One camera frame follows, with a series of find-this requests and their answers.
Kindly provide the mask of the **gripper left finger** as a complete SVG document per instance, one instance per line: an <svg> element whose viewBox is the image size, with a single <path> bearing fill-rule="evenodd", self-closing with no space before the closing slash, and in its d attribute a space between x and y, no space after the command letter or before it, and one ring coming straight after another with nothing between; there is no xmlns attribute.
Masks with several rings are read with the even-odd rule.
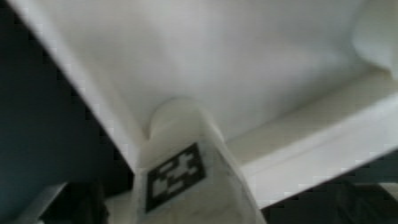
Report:
<svg viewBox="0 0 398 224"><path fill-rule="evenodd" d="M45 187L12 224L108 224L100 184L63 182Z"/></svg>

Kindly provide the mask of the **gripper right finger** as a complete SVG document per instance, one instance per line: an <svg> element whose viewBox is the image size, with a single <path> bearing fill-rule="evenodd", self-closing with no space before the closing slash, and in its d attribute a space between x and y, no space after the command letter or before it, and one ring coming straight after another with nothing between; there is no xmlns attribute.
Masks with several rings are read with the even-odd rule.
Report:
<svg viewBox="0 0 398 224"><path fill-rule="evenodd" d="M342 183L331 224L398 224L398 183Z"/></svg>

